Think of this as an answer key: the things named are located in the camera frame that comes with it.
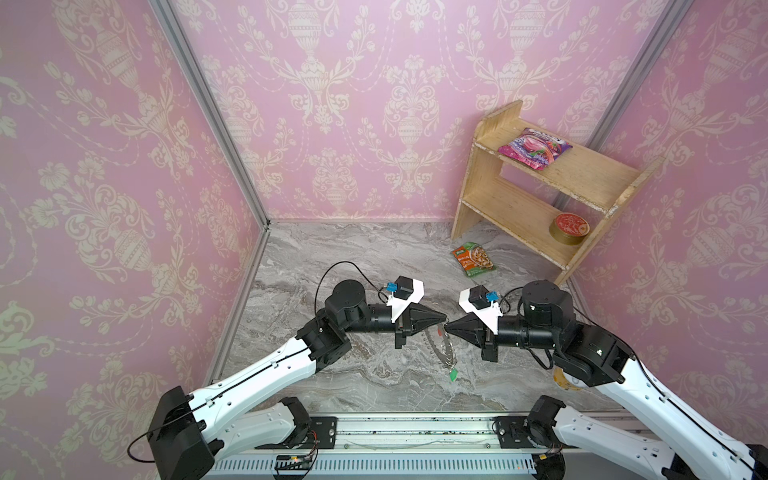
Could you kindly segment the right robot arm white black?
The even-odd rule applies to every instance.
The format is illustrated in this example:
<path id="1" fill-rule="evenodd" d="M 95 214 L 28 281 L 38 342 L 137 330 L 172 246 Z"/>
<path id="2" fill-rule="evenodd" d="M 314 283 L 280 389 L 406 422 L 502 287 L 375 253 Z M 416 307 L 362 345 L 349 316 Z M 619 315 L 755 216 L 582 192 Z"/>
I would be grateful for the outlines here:
<path id="1" fill-rule="evenodd" d="M 518 311 L 504 315 L 484 286 L 461 292 L 465 315 L 447 333 L 495 362 L 500 347 L 545 352 L 579 388 L 594 388 L 624 407 L 655 439 L 605 425 L 564 402 L 541 396 L 525 428 L 537 446 L 585 450 L 646 479 L 764 479 L 767 449 L 718 429 L 653 376 L 634 350 L 605 328 L 577 320 L 571 295 L 547 280 L 521 289 Z"/>

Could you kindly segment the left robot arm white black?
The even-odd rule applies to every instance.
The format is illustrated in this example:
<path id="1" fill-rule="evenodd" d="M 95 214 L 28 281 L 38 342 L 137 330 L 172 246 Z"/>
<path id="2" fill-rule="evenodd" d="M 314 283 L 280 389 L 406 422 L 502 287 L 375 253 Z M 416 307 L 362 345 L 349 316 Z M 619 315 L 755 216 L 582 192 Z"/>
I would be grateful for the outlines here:
<path id="1" fill-rule="evenodd" d="M 228 378 L 190 393 L 176 386 L 162 394 L 140 439 L 160 479 L 201 479 L 219 460 L 249 448 L 289 449 L 315 442 L 311 417 L 300 400 L 286 397 L 259 406 L 281 390 L 322 371 L 351 349 L 352 333 L 390 333 L 396 348 L 447 316 L 422 304 L 422 281 L 400 276 L 386 300 L 370 303 L 364 286 L 338 283 L 323 308 L 274 352 Z"/>

